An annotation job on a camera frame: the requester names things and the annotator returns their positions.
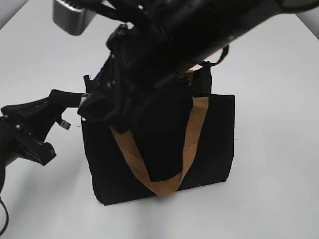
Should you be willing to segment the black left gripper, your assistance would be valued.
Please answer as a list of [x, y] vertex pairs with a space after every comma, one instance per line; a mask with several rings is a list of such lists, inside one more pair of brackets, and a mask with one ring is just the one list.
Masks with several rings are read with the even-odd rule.
[[45, 139], [65, 108], [79, 108], [84, 93], [51, 90], [48, 98], [1, 108], [0, 158], [23, 158], [42, 166], [56, 157]]

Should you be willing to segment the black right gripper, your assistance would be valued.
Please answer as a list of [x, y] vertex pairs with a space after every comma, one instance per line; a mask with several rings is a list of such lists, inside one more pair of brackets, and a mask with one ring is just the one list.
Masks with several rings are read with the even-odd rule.
[[81, 96], [77, 114], [92, 122], [134, 123], [160, 93], [182, 86], [175, 80], [197, 63], [197, 41], [194, 26], [120, 25], [107, 40], [110, 56]]

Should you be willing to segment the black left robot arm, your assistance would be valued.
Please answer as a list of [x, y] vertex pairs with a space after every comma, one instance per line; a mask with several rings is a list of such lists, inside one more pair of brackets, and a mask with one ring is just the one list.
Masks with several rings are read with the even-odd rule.
[[68, 130], [71, 124], [62, 119], [67, 108], [78, 108], [82, 93], [52, 90], [48, 97], [29, 103], [1, 108], [0, 184], [5, 182], [5, 168], [17, 158], [42, 166], [56, 157], [46, 137], [55, 123]]

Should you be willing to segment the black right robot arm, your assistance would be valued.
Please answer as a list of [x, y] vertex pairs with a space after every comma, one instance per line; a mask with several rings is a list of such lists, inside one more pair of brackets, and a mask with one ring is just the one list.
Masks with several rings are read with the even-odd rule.
[[91, 121], [134, 122], [179, 75], [267, 19], [318, 7], [316, 0], [83, 1], [121, 25], [110, 35], [110, 56], [78, 114]]

